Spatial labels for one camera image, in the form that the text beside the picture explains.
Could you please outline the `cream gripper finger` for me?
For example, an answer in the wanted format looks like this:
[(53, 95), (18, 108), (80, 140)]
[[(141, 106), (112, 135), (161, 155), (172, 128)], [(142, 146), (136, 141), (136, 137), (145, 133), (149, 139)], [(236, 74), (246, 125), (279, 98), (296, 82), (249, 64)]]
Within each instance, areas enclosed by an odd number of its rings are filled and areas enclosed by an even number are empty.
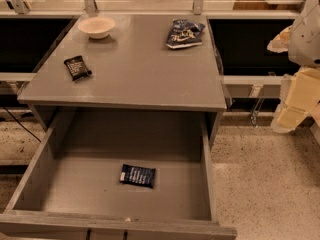
[(276, 37), (274, 37), (269, 44), (267, 49), (271, 52), (282, 53), (288, 51), (289, 38), (291, 33), (291, 27), (283, 29)]
[(289, 133), (304, 121), (320, 101), (320, 69), (301, 67), (293, 76), (286, 75), (280, 89), (271, 128)]

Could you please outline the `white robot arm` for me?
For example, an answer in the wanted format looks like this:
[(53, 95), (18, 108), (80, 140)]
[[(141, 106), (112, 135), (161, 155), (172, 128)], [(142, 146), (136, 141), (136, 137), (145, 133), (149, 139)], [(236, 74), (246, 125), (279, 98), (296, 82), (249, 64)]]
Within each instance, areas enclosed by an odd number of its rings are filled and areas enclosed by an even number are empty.
[(274, 132), (289, 133), (320, 101), (320, 0), (307, 0), (293, 24), (272, 39), (267, 49), (287, 52), (289, 60), (300, 66), (281, 84), (281, 102), (271, 123)]

